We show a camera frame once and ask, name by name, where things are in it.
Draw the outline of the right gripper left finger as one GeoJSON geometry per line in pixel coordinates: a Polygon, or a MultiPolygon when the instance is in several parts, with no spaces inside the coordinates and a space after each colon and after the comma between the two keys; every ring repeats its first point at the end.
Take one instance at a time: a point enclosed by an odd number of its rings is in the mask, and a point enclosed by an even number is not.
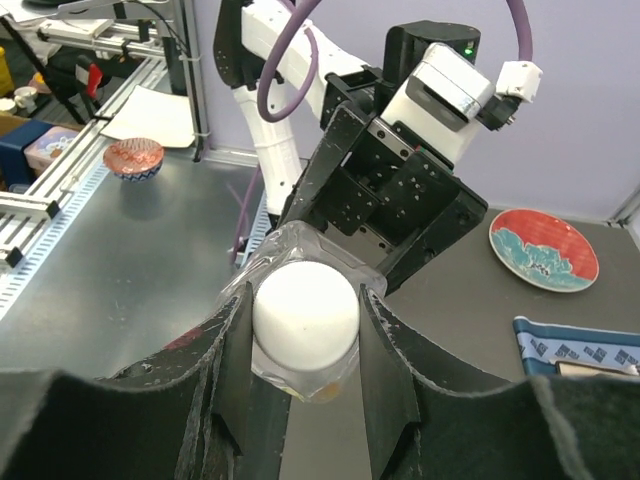
{"type": "Polygon", "coordinates": [[[117,375],[1,374],[5,479],[229,479],[246,443],[253,291],[117,375]]]}

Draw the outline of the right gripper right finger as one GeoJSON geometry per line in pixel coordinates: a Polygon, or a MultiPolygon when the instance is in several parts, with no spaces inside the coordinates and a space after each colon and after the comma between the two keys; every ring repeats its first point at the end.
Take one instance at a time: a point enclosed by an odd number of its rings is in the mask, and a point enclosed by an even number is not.
{"type": "Polygon", "coordinates": [[[511,382],[405,324],[368,287],[360,377],[376,479],[635,479],[639,382],[534,375],[511,382]]]}

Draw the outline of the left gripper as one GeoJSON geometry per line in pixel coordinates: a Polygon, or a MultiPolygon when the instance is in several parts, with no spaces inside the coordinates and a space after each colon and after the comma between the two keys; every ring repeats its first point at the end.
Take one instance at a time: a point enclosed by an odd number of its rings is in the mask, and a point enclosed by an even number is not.
{"type": "Polygon", "coordinates": [[[334,226],[345,236],[366,232],[386,251],[376,268],[393,293],[475,229],[488,204],[406,122],[387,125],[377,117],[380,69],[325,79],[323,137],[278,223],[334,226]]]}

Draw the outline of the clear bottle white cap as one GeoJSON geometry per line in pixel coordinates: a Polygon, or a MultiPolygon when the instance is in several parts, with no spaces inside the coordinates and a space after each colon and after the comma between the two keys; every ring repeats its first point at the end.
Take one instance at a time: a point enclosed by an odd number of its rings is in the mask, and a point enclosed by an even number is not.
{"type": "Polygon", "coordinates": [[[244,283],[253,289],[250,308],[252,322],[252,372],[274,387],[307,403],[326,403],[341,392],[345,381],[359,363],[358,336],[347,355],[336,364],[317,372],[288,370],[276,365],[257,343],[253,330],[253,305],[255,294],[264,279],[277,268],[297,261],[313,261],[326,264],[342,273],[355,290],[359,304],[362,286],[383,295],[387,290],[385,277],[368,266],[321,232],[302,221],[293,221],[269,234],[218,295],[215,304],[221,306],[232,292],[244,283]]]}

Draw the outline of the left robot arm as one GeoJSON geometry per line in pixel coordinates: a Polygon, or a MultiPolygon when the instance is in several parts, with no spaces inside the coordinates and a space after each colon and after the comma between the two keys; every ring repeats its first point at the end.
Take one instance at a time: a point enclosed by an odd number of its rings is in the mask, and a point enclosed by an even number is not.
{"type": "Polygon", "coordinates": [[[275,228],[363,234],[389,291],[484,219],[455,173],[495,101],[475,65],[479,31],[391,27],[375,67],[309,21],[311,1],[224,1],[213,55],[248,124],[275,228]]]}

